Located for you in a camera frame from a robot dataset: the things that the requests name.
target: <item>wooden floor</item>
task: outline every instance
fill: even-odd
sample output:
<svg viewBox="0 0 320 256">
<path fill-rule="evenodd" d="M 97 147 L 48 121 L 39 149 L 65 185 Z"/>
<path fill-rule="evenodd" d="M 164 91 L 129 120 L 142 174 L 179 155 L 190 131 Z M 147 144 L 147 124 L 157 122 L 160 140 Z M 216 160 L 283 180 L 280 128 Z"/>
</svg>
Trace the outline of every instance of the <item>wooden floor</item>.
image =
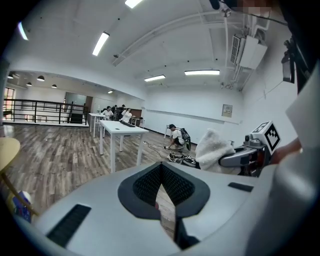
<svg viewBox="0 0 320 256">
<path fill-rule="evenodd" d="M 27 191 L 31 195 L 33 205 L 40 213 L 82 184 L 110 174 L 110 137 L 106 132 L 104 155 L 101 156 L 98 128 L 96 138 L 89 128 L 22 124 L 4 125 L 2 133 L 21 143 L 20 153 L 7 175 L 18 191 Z M 149 132 L 145 140 L 155 145 L 169 144 L 169 137 L 164 139 L 162 134 L 155 132 Z M 136 165 L 139 138 L 125 137 L 122 152 L 119 152 L 119 142 L 118 139 L 115 148 L 116 172 Z M 142 164 L 166 161 L 167 150 L 153 147 L 156 152 L 150 147 L 143 145 Z M 195 148 L 193 145 L 189 153 L 192 157 L 195 156 Z M 6 188 L 1 187 L 2 194 L 6 196 Z M 175 207 L 162 186 L 156 201 L 162 215 L 162 226 L 173 237 Z"/>
</svg>

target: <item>white cube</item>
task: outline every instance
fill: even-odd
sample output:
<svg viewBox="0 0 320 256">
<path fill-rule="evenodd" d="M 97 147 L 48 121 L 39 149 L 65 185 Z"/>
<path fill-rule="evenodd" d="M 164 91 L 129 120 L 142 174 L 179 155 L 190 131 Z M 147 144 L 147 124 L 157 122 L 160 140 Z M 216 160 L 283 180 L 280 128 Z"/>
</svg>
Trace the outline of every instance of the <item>white cube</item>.
<svg viewBox="0 0 320 256">
<path fill-rule="evenodd" d="M 270 154 L 272 155 L 279 145 L 281 138 L 277 132 L 277 129 L 272 121 L 261 123 L 252 132 L 254 139 L 259 139 L 263 144 L 266 144 Z"/>
</svg>

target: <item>white shirt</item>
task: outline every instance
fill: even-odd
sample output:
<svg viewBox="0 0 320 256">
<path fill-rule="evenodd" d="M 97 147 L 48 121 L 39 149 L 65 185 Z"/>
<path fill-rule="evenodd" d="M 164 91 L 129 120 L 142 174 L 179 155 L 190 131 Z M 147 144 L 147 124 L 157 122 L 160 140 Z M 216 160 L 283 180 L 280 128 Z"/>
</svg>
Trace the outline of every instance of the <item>white shirt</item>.
<svg viewBox="0 0 320 256">
<path fill-rule="evenodd" d="M 182 133 L 180 131 L 180 129 L 175 129 L 172 133 L 172 138 L 175 139 L 175 138 L 178 138 L 179 142 L 181 145 L 184 145 L 185 144 L 185 140 L 183 139 L 182 137 Z"/>
<path fill-rule="evenodd" d="M 112 113 L 111 110 L 110 111 L 105 110 L 105 111 L 102 112 L 102 114 L 105 115 L 106 117 L 110 117 L 110 116 L 114 115 L 114 113 Z"/>
<path fill-rule="evenodd" d="M 120 121 L 124 121 L 126 123 L 129 123 L 130 118 L 132 117 L 132 114 L 129 112 L 125 112 L 125 114 L 122 114 L 122 115 L 123 115 L 123 117 L 120 119 Z"/>
</svg>

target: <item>black bag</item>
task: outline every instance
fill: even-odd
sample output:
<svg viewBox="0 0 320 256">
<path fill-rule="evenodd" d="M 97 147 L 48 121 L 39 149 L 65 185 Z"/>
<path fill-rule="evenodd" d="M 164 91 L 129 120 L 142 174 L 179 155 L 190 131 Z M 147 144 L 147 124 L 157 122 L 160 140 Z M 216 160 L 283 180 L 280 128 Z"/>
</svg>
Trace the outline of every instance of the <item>black bag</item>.
<svg viewBox="0 0 320 256">
<path fill-rule="evenodd" d="M 186 148 L 190 151 L 191 150 L 190 135 L 187 133 L 185 128 L 181 128 L 180 131 L 181 131 L 181 134 L 182 134 L 182 138 L 185 141 Z"/>
</svg>

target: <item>white fluffy cloth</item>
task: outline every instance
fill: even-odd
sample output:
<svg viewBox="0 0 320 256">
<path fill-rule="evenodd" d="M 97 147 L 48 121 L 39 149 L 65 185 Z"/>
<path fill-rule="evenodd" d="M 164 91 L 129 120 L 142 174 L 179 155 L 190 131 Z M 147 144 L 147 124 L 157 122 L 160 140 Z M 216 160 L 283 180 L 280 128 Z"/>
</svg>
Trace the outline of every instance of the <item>white fluffy cloth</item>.
<svg viewBox="0 0 320 256">
<path fill-rule="evenodd" d="M 237 175 L 239 167 L 227 168 L 219 165 L 219 159 L 225 155 L 235 153 L 230 142 L 222 139 L 214 129 L 208 129 L 195 149 L 195 160 L 199 162 L 201 170 Z"/>
</svg>

